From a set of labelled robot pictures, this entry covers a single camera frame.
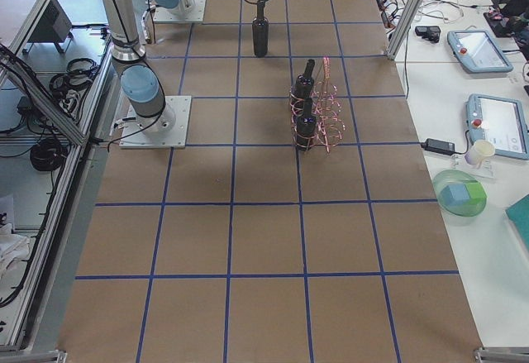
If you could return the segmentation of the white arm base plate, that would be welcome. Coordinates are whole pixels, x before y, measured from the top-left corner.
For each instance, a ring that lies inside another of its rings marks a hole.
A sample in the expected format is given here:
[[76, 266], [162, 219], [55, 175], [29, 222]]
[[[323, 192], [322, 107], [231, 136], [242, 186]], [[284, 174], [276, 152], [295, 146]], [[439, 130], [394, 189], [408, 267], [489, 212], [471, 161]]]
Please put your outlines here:
[[207, 0], [154, 0], [158, 24], [202, 23]]
[[165, 109], [160, 118], [137, 117], [132, 105], [127, 116], [133, 117], [123, 127], [125, 135], [119, 146], [125, 149], [184, 148], [192, 106], [191, 96], [166, 96]]

